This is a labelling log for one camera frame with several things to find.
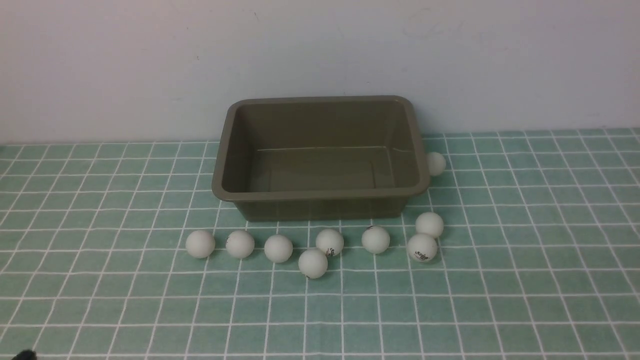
green checkered tablecloth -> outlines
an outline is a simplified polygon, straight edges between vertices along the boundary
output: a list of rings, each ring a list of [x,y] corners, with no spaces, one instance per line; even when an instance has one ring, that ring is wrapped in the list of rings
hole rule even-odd
[[[273,223],[212,195],[216,142],[2,146],[0,358],[640,358],[639,135],[429,135],[447,170],[401,218]],[[447,227],[421,264],[404,245],[424,211]],[[346,248],[308,281],[297,254],[325,227]],[[209,259],[184,251],[194,229]],[[242,261],[236,229],[257,241]],[[296,247],[281,265],[260,249],[275,233]]]

black object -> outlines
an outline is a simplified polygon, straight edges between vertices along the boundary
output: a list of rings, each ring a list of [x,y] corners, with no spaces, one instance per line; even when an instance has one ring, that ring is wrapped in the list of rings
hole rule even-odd
[[[22,352],[17,354],[15,357],[13,357],[12,360],[37,360],[37,359],[38,359],[38,356],[36,355],[35,351],[23,350]]]

plastic tray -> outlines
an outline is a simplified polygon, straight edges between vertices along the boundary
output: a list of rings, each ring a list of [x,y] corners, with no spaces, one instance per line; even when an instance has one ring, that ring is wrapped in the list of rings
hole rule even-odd
[[[428,185],[411,103],[359,96],[235,103],[211,187],[268,221],[398,217]]]

white ping pong ball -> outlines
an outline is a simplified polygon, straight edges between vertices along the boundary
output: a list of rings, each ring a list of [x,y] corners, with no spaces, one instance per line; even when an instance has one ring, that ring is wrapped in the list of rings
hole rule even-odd
[[[423,213],[415,219],[415,232],[438,238],[444,231],[444,221],[436,213]]]
[[[421,263],[426,263],[438,254],[438,244],[435,239],[426,234],[413,235],[406,244],[409,256]]]
[[[253,252],[255,240],[250,233],[244,230],[236,230],[227,238],[227,252],[236,259],[244,259]]]
[[[300,272],[309,279],[317,279],[324,275],[328,267],[329,262],[320,249],[308,249],[298,259]]]
[[[216,248],[216,242],[209,231],[196,230],[187,236],[184,247],[189,255],[196,259],[203,259],[211,255]]]
[[[369,226],[362,233],[362,246],[371,254],[380,254],[389,248],[391,237],[387,230],[380,226]]]
[[[293,244],[284,235],[272,235],[264,243],[264,254],[274,263],[283,263],[289,260],[292,253]]]
[[[447,168],[447,160],[439,152],[429,152],[427,154],[427,166],[431,176],[438,176]]]
[[[327,256],[336,256],[344,248],[344,238],[336,230],[324,229],[316,236],[316,247]]]

white wall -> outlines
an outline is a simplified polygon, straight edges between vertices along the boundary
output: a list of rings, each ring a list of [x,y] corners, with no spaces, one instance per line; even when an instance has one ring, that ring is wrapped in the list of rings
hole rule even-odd
[[[0,143],[217,138],[255,97],[424,132],[640,126],[638,0],[0,1]]]

